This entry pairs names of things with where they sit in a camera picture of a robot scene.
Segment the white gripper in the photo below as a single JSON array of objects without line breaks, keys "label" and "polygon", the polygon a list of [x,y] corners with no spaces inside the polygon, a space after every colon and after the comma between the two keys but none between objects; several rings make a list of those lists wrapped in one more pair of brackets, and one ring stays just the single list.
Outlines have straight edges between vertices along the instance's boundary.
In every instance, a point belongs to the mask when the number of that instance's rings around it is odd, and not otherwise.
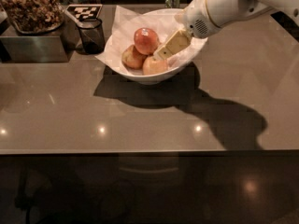
[{"label": "white gripper", "polygon": [[192,0],[175,15],[175,20],[185,29],[176,30],[154,51],[153,56],[157,60],[166,60],[186,49],[192,36],[204,39],[221,30],[209,16],[207,0]]}]

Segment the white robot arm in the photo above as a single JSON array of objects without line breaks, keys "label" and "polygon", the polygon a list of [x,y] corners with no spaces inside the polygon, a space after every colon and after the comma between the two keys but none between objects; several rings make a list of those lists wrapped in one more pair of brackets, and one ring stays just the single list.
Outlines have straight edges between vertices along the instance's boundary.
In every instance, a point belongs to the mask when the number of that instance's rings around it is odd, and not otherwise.
[{"label": "white robot arm", "polygon": [[231,23],[247,21],[270,10],[284,13],[299,25],[299,0],[192,0],[175,15],[182,28],[163,42],[154,57],[168,59],[186,49],[193,38],[210,37]]}]

